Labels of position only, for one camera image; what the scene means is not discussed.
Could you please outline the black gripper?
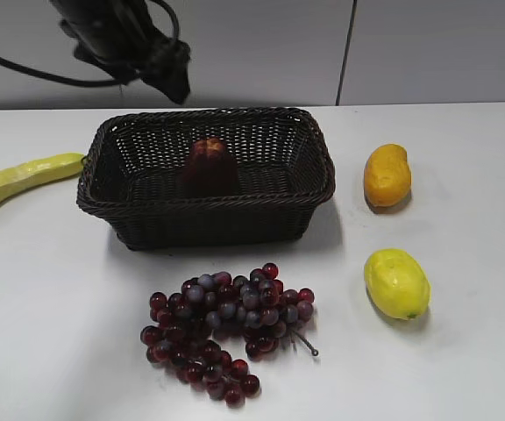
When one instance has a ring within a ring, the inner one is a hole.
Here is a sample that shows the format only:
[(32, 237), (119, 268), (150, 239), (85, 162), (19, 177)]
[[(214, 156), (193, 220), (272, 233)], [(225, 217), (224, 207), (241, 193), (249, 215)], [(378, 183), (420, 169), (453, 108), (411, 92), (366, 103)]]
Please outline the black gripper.
[(189, 45), (162, 42), (144, 1), (62, 0), (51, 5), (60, 13), (62, 30), (78, 39), (102, 64), (140, 68), (143, 83), (182, 105), (190, 94)]

